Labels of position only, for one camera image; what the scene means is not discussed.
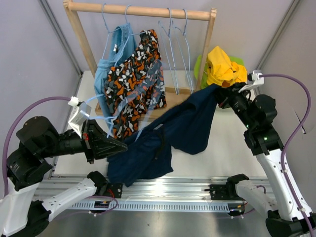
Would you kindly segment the yellow shorts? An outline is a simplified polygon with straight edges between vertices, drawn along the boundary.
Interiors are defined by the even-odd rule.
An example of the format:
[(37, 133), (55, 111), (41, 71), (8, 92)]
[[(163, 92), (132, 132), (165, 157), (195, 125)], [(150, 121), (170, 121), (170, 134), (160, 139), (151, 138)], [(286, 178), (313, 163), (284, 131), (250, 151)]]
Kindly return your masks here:
[(219, 46), (208, 53), (206, 63), (206, 83), (208, 85), (216, 84), (226, 88), (235, 83), (247, 82), (245, 66), (232, 61)]

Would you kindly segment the navy blue shorts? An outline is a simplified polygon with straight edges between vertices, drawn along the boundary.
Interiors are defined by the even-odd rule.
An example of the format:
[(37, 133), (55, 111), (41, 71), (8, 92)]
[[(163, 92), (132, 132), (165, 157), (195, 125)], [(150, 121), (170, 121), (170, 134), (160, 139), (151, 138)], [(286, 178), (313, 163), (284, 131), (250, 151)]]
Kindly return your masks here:
[(127, 151), (107, 159), (109, 181), (129, 187), (138, 179), (155, 179), (173, 172), (173, 148), (190, 155), (203, 152), (208, 146), (218, 88), (210, 85), (193, 93), (147, 125), (141, 134), (126, 138)]

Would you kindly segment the orange camouflage shorts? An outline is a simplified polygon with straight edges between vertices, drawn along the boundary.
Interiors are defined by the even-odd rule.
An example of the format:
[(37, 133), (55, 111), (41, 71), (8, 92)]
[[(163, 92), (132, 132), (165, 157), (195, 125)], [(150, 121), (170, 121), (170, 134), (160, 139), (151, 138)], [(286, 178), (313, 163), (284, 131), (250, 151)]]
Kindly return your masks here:
[(143, 31), (139, 46), (121, 64), (111, 67), (104, 83), (113, 137), (124, 140), (139, 129), (148, 112), (167, 105), (158, 36)]

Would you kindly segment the blue hanger of yellow shorts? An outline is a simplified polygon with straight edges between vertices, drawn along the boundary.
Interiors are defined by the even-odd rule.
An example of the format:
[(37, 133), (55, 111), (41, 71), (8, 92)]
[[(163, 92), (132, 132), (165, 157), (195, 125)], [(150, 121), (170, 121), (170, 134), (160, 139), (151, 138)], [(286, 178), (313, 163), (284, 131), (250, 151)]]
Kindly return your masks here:
[(168, 38), (168, 42), (169, 42), (169, 48), (170, 50), (167, 51), (164, 40), (162, 40), (162, 44), (165, 50), (165, 54), (167, 57), (167, 62), (169, 65), (169, 70), (170, 70), (170, 74), (171, 74), (171, 78), (173, 81), (173, 85), (174, 85), (174, 90), (175, 90), (175, 94), (179, 94), (179, 85), (178, 85), (178, 78), (176, 75), (176, 65), (175, 65), (175, 59), (174, 59), (174, 53), (173, 53), (173, 48), (172, 48), (172, 42), (171, 42), (171, 21), (172, 21), (172, 14), (171, 14), (171, 9), (168, 7), (168, 15), (169, 15), (169, 26), (168, 29), (166, 29), (164, 27), (164, 25), (161, 23), (161, 21), (158, 21), (158, 25), (160, 26), (159, 32), (162, 33), (162, 30), (164, 31), (164, 33), (166, 34), (167, 38)]

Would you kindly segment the blue hanger of camouflage shorts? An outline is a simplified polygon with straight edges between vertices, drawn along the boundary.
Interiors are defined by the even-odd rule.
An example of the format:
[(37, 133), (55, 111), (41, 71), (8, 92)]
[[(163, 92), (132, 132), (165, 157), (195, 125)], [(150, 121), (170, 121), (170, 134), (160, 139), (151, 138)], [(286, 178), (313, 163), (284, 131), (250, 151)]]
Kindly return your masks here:
[(137, 44), (135, 40), (136, 35), (142, 35), (144, 33), (133, 33), (133, 29), (131, 27), (130, 22), (127, 19), (127, 10), (131, 7), (128, 5), (125, 8), (124, 17), (125, 24), (120, 25), (116, 28), (114, 36), (116, 37), (114, 40), (113, 52), (114, 55), (114, 66), (118, 66), (127, 60), (135, 51)]

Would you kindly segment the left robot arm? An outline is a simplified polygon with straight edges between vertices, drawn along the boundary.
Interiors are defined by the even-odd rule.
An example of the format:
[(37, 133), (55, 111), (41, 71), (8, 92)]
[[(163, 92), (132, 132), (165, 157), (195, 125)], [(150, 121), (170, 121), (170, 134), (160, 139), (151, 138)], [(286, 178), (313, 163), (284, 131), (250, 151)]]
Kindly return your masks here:
[(83, 123), (82, 135), (73, 129), (58, 133), (48, 118), (29, 119), (16, 133), (20, 143), (6, 160), (8, 193), (0, 201), (0, 234), (3, 237), (35, 237), (73, 204), (104, 197), (108, 180), (90, 172), (64, 192), (34, 200), (34, 194), (52, 166), (47, 158), (83, 153), (89, 163), (125, 152), (126, 144), (109, 136), (95, 120)]

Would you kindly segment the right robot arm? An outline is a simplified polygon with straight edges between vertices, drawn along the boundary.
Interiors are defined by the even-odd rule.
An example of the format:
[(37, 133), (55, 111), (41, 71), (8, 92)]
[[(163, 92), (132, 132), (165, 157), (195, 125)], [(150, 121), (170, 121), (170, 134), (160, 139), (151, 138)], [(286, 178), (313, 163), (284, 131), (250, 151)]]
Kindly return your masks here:
[(275, 199), (257, 188), (247, 177), (228, 178), (226, 195), (243, 198), (265, 218), (273, 237), (314, 236), (316, 214), (305, 202), (285, 157), (285, 146), (272, 122), (277, 116), (275, 100), (265, 94), (248, 99), (241, 85), (215, 90), (220, 108), (232, 108), (245, 125), (245, 143), (263, 168)]

